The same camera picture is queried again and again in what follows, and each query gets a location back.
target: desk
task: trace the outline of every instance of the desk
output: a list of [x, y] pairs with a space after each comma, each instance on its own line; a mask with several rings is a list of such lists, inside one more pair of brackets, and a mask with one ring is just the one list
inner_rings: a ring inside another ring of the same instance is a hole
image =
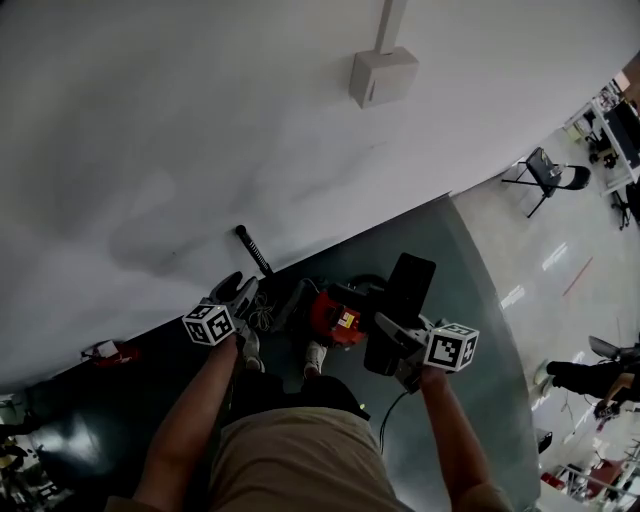
[[603, 196], [613, 194], [615, 191], [620, 190], [621, 188], [626, 187], [630, 183], [635, 183], [638, 181], [638, 175], [640, 175], [640, 166], [633, 166], [632, 161], [627, 158], [625, 152], [620, 146], [620, 142], [616, 137], [614, 131], [611, 129], [610, 120], [606, 118], [606, 113], [600, 108], [600, 105], [595, 100], [591, 100], [584, 107], [582, 107], [569, 121], [565, 124], [565, 128], [571, 126], [578, 119], [580, 119], [584, 114], [586, 114], [589, 110], [593, 112], [593, 115], [598, 120], [598, 123], [609, 137], [611, 141], [611, 146], [618, 153], [618, 164], [616, 167], [622, 167], [624, 170], [624, 175], [617, 177], [609, 182], [606, 182], [605, 189], [602, 192]]

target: black pants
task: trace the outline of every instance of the black pants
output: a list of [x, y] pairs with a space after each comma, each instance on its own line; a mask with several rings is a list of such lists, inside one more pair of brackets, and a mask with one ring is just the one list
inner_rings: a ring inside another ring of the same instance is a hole
[[225, 424], [259, 412], [289, 407], [327, 407], [369, 420], [349, 388], [335, 377], [320, 375], [305, 380], [299, 393], [287, 394], [280, 377], [244, 370], [234, 384], [231, 411]]
[[31, 423], [20, 423], [19, 425], [0, 425], [0, 440], [9, 436], [26, 436], [36, 429], [36, 425]]
[[[591, 395], [604, 398], [611, 385], [622, 373], [622, 365], [618, 363], [596, 364], [587, 366], [575, 363], [551, 362], [547, 365], [547, 373], [553, 375], [553, 385], [562, 387], [580, 395]], [[624, 401], [626, 390], [620, 391], [616, 401]]]
[[0, 446], [0, 457], [5, 455], [14, 455], [16, 457], [28, 457], [29, 454], [20, 448], [17, 444], [9, 444]]

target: white tiled floor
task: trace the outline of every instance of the white tiled floor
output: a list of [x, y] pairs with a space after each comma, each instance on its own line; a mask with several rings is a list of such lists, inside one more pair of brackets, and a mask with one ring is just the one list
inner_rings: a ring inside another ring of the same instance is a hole
[[[562, 130], [540, 145], [556, 163], [593, 168], [584, 147]], [[570, 180], [572, 171], [566, 174]], [[545, 358], [597, 362], [589, 335], [633, 345], [640, 315], [640, 230], [635, 222], [619, 230], [619, 214], [611, 209], [610, 197], [600, 196], [595, 176], [585, 190], [558, 190], [531, 219], [526, 213], [541, 197], [540, 190], [500, 179], [454, 201], [496, 286], [528, 381]], [[542, 404], [536, 403], [538, 390], [532, 384], [530, 391], [534, 423], [554, 433], [552, 447], [541, 457], [543, 467], [589, 459], [596, 425], [584, 398], [570, 393], [569, 407], [563, 410], [564, 390], [555, 389]], [[628, 413], [598, 434], [601, 456], [622, 453], [635, 416], [640, 415]], [[578, 423], [575, 435], [563, 443]]]

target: shoe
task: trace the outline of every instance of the shoe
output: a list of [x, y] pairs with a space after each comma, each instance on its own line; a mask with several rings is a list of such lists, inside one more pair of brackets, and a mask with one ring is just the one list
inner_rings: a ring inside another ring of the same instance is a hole
[[307, 345], [307, 353], [305, 355], [304, 376], [307, 377], [307, 368], [315, 368], [318, 373], [322, 373], [322, 362], [327, 355], [327, 347], [323, 347], [315, 341], [309, 342]]
[[547, 380], [544, 381], [544, 385], [540, 390], [540, 396], [543, 398], [547, 398], [551, 394], [551, 390], [553, 389], [553, 376], [547, 377]]
[[533, 383], [536, 386], [542, 384], [545, 381], [545, 379], [549, 377], [549, 374], [547, 373], [548, 364], [549, 364], [549, 360], [545, 359], [544, 361], [542, 361], [542, 364], [538, 366], [538, 370], [536, 371], [536, 374], [533, 376]]
[[255, 361], [260, 366], [260, 372], [265, 372], [264, 363], [262, 362], [262, 359], [260, 359], [260, 339], [258, 338], [256, 331], [253, 329], [251, 329], [251, 332], [244, 343], [242, 357], [244, 359], [245, 367], [247, 366], [247, 363]]

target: red object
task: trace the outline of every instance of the red object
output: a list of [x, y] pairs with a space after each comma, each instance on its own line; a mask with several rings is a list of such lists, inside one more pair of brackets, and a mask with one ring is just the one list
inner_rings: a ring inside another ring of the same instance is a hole
[[[595, 478], [605, 484], [613, 485], [616, 478], [622, 474], [623, 460], [603, 460], [602, 465], [597, 469], [592, 469], [589, 473], [590, 477]], [[598, 482], [589, 480], [587, 482], [587, 495], [595, 496], [603, 489], [603, 486]]]
[[140, 349], [127, 343], [116, 343], [118, 353], [107, 358], [97, 359], [93, 362], [99, 368], [110, 368], [118, 364], [130, 363], [140, 359]]
[[318, 294], [309, 316], [311, 328], [325, 343], [351, 346], [366, 337], [366, 333], [358, 331], [360, 313], [331, 300], [326, 291]]
[[542, 476], [540, 476], [540, 480], [542, 480], [543, 482], [548, 483], [551, 487], [554, 487], [555, 489], [558, 489], [559, 491], [564, 489], [565, 486], [566, 486], [566, 484], [562, 480], [560, 480], [559, 478], [553, 476], [551, 473], [542, 473]]

